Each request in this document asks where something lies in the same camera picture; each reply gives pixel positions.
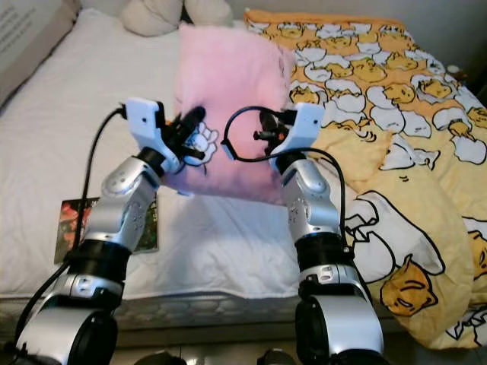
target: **pink fluffy pillow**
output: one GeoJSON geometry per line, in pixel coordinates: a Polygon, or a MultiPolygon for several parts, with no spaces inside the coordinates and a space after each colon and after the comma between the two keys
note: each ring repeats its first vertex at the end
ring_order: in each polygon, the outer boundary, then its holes
{"type": "MultiPolygon", "coordinates": [[[[280,110],[288,99],[292,54],[246,30],[223,27],[180,27],[180,69],[176,110],[185,115],[195,106],[206,117],[190,144],[204,151],[204,161],[187,157],[187,166],[166,176],[175,189],[279,203],[279,176],[268,162],[230,160],[220,142],[228,118],[238,109],[266,106],[280,110]]],[[[259,114],[248,112],[235,120],[229,135],[245,157],[264,155],[266,146],[253,140],[260,130],[259,114]]]]}

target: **book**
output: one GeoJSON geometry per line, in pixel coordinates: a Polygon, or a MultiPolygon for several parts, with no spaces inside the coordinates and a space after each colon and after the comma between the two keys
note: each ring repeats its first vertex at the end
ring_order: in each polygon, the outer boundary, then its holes
{"type": "MultiPolygon", "coordinates": [[[[99,198],[86,199],[84,206],[83,221],[81,222],[81,237],[83,237],[84,227],[90,216],[91,209],[97,204],[99,198]]],[[[78,220],[78,209],[81,199],[63,200],[59,212],[58,234],[56,240],[56,250],[54,252],[54,263],[59,264],[64,259],[66,253],[73,247],[75,232],[78,220]]],[[[158,204],[157,199],[149,205],[145,215],[145,228],[141,239],[135,248],[133,255],[138,253],[154,252],[158,250],[158,204]]]]}

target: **black cable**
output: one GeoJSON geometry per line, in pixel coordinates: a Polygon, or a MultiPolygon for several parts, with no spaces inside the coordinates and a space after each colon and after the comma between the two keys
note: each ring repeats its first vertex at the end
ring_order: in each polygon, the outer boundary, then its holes
{"type": "Polygon", "coordinates": [[[248,163],[253,163],[253,162],[261,162],[261,161],[266,161],[270,160],[272,158],[277,158],[284,156],[285,154],[292,154],[295,152],[315,152],[318,154],[322,154],[324,157],[326,157],[325,160],[330,162],[336,169],[336,172],[338,173],[339,180],[340,180],[340,234],[342,235],[342,239],[346,240],[345,236],[345,177],[343,176],[342,169],[340,168],[339,163],[335,160],[335,158],[329,154],[326,151],[320,150],[319,148],[311,148],[311,147],[302,147],[302,148],[290,148],[286,151],[278,152],[275,154],[270,154],[268,156],[262,156],[262,157],[255,157],[255,158],[244,158],[240,157],[235,149],[233,148],[233,145],[231,144],[230,140],[228,139],[228,133],[230,131],[230,126],[234,122],[234,120],[242,113],[251,111],[251,110],[256,110],[260,112],[265,112],[265,113],[270,113],[276,117],[284,116],[285,112],[276,112],[274,110],[271,110],[269,108],[265,108],[264,106],[246,106],[242,109],[239,109],[237,112],[235,112],[230,119],[227,122],[227,125],[225,126],[224,129],[224,134],[223,134],[223,141],[221,142],[225,147],[227,147],[228,151],[232,155],[232,157],[241,162],[248,162],[248,163]]]}
{"type": "Polygon", "coordinates": [[[24,330],[25,324],[27,322],[27,318],[30,314],[30,311],[33,309],[33,306],[36,305],[37,301],[42,297],[44,292],[50,287],[54,281],[66,270],[69,266],[68,262],[63,262],[61,266],[56,270],[54,274],[52,274],[49,279],[47,279],[44,284],[40,286],[39,289],[34,293],[34,295],[29,299],[27,305],[24,307],[21,316],[17,321],[17,326],[15,327],[15,342],[17,342],[18,338],[20,337],[22,331],[24,330]]]}
{"type": "Polygon", "coordinates": [[[88,155],[88,162],[86,164],[86,172],[84,175],[83,192],[81,194],[81,200],[78,206],[78,219],[76,221],[75,240],[73,241],[72,249],[75,249],[79,246],[79,241],[81,239],[81,225],[83,224],[84,208],[88,195],[88,186],[90,185],[91,163],[93,162],[94,150],[97,147],[98,139],[100,139],[101,133],[107,126],[108,122],[117,114],[120,114],[123,118],[126,118],[125,107],[122,106],[115,109],[102,121],[100,127],[98,128],[97,134],[94,136],[93,142],[91,143],[91,149],[88,155]]]}
{"type": "MultiPolygon", "coordinates": [[[[126,110],[125,107],[122,106],[120,108],[115,109],[112,111],[101,123],[100,127],[98,128],[97,134],[94,137],[94,140],[91,144],[90,154],[88,155],[88,163],[86,166],[86,173],[84,178],[84,185],[83,185],[83,192],[81,195],[80,205],[78,207],[78,219],[76,223],[76,231],[75,231],[75,240],[73,242],[72,249],[76,249],[79,246],[79,241],[81,238],[81,225],[83,222],[83,215],[84,215],[84,206],[86,205],[87,194],[88,194],[88,186],[90,184],[90,174],[91,174],[91,163],[93,162],[94,151],[98,143],[98,139],[100,139],[102,131],[107,126],[108,122],[117,114],[120,114],[123,118],[126,118],[126,110]]],[[[33,307],[36,305],[37,301],[42,297],[44,292],[56,281],[56,279],[61,276],[61,274],[69,267],[69,260],[65,258],[65,261],[62,265],[56,270],[54,274],[52,274],[45,282],[40,286],[39,289],[34,293],[34,295],[29,299],[27,305],[24,307],[21,316],[17,321],[17,326],[15,328],[15,343],[17,343],[19,336],[21,335],[22,331],[24,330],[25,324],[27,323],[27,318],[32,311],[33,307]]]]}

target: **white bedsheet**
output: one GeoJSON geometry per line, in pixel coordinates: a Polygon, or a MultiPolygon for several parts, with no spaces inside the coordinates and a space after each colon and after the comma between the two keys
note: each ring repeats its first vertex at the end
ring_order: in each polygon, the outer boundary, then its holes
{"type": "MultiPolygon", "coordinates": [[[[0,298],[26,297],[56,269],[61,200],[81,194],[101,120],[127,97],[160,100],[173,118],[177,32],[143,38],[95,10],[78,23],[0,117],[0,298]]],[[[89,196],[137,152],[114,119],[97,148],[89,196]]],[[[160,249],[129,260],[126,299],[194,291],[246,298],[297,293],[283,207],[159,191],[160,249]]]]}

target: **yellow blanket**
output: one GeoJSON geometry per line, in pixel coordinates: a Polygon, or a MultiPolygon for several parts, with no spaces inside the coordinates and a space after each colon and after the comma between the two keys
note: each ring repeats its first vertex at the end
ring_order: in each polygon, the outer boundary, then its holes
{"type": "Polygon", "coordinates": [[[487,110],[397,21],[246,13],[294,50],[292,102],[358,194],[347,240],[374,298],[430,348],[487,344],[487,110]]]}

